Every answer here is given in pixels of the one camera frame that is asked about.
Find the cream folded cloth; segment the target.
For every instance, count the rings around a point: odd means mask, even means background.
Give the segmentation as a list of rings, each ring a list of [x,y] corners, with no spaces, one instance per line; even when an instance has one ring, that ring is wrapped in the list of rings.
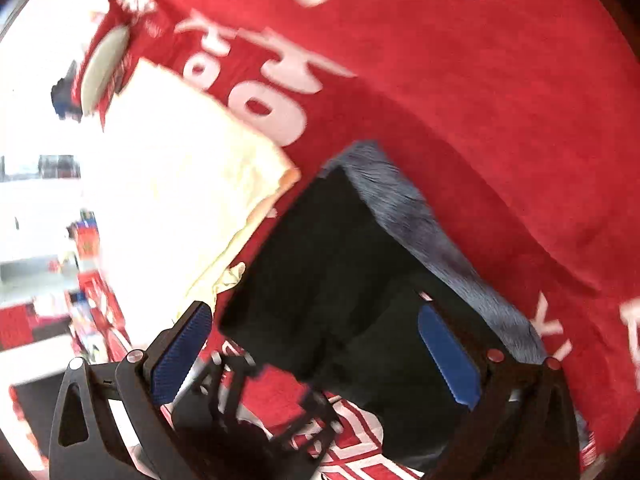
[[[138,63],[106,114],[96,221],[107,283],[146,346],[215,287],[299,169],[170,70]]]

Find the red blanket with white characters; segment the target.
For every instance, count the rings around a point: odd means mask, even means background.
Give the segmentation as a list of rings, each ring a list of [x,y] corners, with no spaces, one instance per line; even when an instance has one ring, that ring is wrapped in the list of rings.
[[[639,63],[599,0],[110,0],[305,178],[374,139],[563,363],[611,456],[639,409]]]

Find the black pants with patterned waistband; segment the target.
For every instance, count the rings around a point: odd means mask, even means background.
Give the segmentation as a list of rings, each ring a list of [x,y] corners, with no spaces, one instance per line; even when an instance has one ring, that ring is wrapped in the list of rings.
[[[258,362],[373,414],[384,456],[428,471],[468,409],[419,334],[426,300],[485,348],[544,362],[525,316],[480,279],[381,149],[360,141],[281,217],[218,327]]]

